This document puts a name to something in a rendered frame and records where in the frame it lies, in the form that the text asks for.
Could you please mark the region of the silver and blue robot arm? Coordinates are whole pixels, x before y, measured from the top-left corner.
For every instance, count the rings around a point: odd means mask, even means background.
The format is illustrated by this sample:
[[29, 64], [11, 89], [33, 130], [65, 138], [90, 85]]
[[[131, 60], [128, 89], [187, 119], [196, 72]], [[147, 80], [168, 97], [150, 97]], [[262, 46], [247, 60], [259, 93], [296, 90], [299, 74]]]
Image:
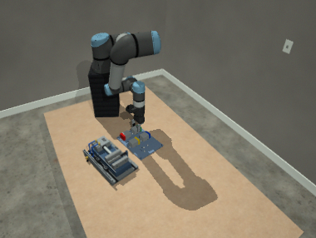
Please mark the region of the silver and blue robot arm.
[[132, 76], [122, 81], [122, 73], [128, 60], [155, 55], [160, 52], [159, 33], [157, 31], [132, 34], [126, 32], [114, 35], [98, 33], [91, 38], [91, 48], [92, 71], [100, 74], [110, 73], [109, 84], [104, 86], [106, 95], [111, 96], [131, 91], [133, 101], [143, 102], [145, 100], [145, 83], [137, 81]]

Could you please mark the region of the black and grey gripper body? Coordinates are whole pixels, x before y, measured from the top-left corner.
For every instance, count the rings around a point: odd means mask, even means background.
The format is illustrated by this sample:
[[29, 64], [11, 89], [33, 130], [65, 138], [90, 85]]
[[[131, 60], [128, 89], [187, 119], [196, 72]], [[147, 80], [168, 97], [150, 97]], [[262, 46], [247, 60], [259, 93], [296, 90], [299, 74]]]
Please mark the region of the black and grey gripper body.
[[145, 122], [145, 101], [143, 102], [135, 102], [133, 101], [133, 105], [128, 105], [126, 107], [126, 111], [129, 113], [134, 113], [134, 120], [139, 124]]

